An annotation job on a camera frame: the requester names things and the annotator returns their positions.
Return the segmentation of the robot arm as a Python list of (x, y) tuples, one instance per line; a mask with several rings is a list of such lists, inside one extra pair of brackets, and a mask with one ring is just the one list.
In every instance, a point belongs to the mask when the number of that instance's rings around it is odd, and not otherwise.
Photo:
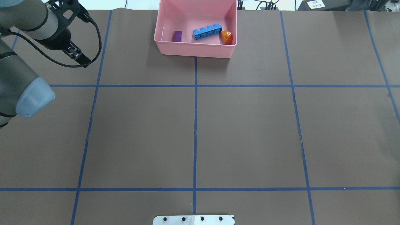
[[(70, 25), (75, 19), (96, 29), (99, 49), (89, 59), (72, 41)], [(37, 53), (16, 49), (16, 41), (26, 42)], [(44, 78), (23, 60), (39, 56), (66, 68), (86, 68), (102, 50), (99, 27), (78, 0), (1, 1), (1, 128), (17, 117), (30, 118), (55, 100), (55, 92)]]

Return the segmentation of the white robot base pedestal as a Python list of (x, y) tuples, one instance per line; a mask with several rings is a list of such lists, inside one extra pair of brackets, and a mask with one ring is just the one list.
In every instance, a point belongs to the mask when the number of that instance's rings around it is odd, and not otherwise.
[(234, 225), (233, 215), (165, 215), (156, 216), (153, 225)]

